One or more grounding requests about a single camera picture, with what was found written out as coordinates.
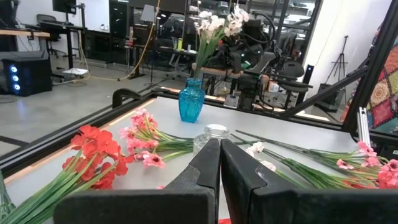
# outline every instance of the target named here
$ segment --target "glass jar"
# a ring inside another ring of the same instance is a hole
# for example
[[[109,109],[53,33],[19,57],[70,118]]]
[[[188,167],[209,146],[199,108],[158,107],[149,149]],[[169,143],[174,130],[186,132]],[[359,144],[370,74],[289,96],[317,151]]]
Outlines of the glass jar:
[[[219,125],[219,124],[209,124],[204,128],[204,133],[198,135],[193,140],[193,156],[195,157],[198,152],[205,147],[206,143],[211,138],[216,138],[219,141],[221,139],[226,139],[229,137],[229,130],[228,128]]]

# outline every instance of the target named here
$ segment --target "glass vase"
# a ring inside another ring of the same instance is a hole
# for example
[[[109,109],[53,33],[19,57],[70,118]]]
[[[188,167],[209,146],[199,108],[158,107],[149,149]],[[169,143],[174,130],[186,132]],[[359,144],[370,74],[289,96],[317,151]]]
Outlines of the glass vase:
[[[194,123],[205,102],[205,91],[201,89],[201,80],[188,78],[187,87],[178,95],[178,107],[182,121]]]
[[[198,135],[193,139],[193,156],[195,157],[198,152],[205,147],[206,143],[211,139],[215,138],[219,141],[221,139],[229,138],[228,128],[219,124],[209,124],[205,127],[204,133]]]

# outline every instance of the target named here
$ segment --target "blue glass vase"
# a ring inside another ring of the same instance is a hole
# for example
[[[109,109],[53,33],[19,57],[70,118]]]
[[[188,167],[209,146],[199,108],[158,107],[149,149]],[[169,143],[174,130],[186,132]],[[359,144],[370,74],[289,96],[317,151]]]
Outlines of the blue glass vase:
[[[187,87],[178,96],[178,107],[182,121],[194,123],[205,102],[205,91],[201,89],[201,80],[187,79]]]

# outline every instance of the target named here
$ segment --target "tapestry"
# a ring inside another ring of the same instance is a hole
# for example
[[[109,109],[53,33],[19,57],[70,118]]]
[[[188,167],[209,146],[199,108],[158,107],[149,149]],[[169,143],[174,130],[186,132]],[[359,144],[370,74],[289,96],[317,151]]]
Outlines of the tapestry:
[[[355,90],[348,100],[340,121],[344,121]],[[373,89],[371,100],[366,107],[368,111],[369,129],[384,133],[398,134],[398,37]]]

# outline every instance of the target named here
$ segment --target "office chair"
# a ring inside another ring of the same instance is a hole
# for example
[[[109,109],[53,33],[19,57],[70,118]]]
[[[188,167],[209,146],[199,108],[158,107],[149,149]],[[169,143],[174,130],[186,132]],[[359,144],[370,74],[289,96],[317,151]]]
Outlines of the office chair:
[[[291,102],[290,97],[292,96],[292,92],[295,93],[306,93],[309,88],[313,88],[312,86],[297,82],[297,78],[304,75],[304,68],[300,63],[296,61],[289,61],[283,64],[282,69],[279,70],[279,74],[273,74],[272,77],[275,77],[274,81],[277,84],[286,90],[287,98],[284,105],[284,110],[287,109],[287,106]]]
[[[49,15],[44,15],[44,14],[38,14],[36,15],[36,19],[37,19],[37,23],[40,24],[41,21],[57,21],[57,19],[53,16],[49,16]],[[47,41],[50,42],[50,48],[49,48],[49,52],[51,54],[54,54],[55,57],[59,58],[58,53],[63,53],[63,54],[67,54],[65,52],[62,52],[60,50],[56,50],[52,48],[52,42],[58,42],[61,39],[60,34],[56,33],[56,32],[50,32],[50,37],[47,38]]]

